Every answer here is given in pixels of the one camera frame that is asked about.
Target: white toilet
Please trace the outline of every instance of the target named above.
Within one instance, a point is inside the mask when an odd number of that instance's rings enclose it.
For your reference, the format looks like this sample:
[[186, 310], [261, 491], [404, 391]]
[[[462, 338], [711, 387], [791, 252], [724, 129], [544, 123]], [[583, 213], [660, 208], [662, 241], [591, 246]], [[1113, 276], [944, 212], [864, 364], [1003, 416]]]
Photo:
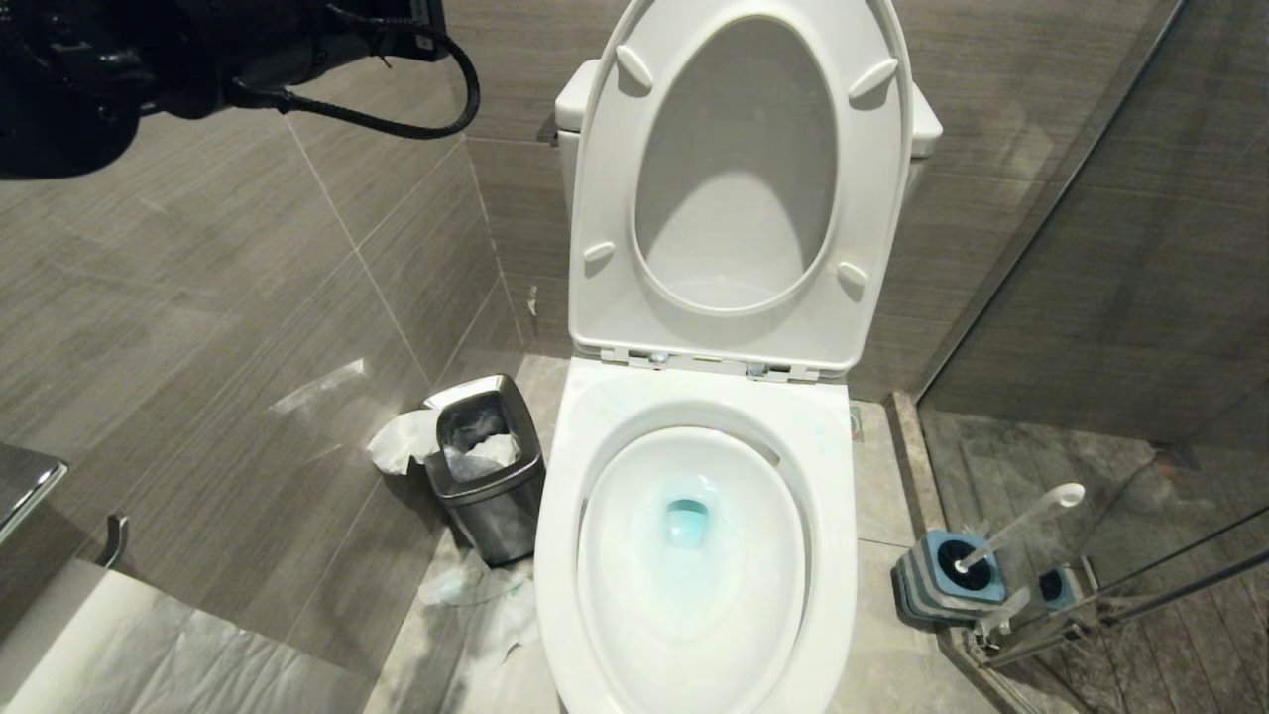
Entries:
[[844, 378], [942, 133], [893, 8], [634, 0], [556, 119], [585, 354], [537, 535], [560, 699], [820, 714], [855, 607]]

